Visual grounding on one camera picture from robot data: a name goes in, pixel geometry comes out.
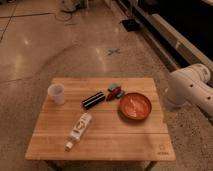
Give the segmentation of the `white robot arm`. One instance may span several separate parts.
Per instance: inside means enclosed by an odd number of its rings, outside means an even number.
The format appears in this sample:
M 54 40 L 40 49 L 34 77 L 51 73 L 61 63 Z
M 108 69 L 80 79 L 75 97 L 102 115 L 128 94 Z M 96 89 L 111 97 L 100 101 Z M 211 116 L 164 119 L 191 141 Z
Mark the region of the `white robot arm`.
M 208 85 L 210 78 L 209 68 L 200 63 L 171 72 L 164 93 L 166 108 L 175 110 L 186 103 L 193 103 L 213 120 L 213 88 Z

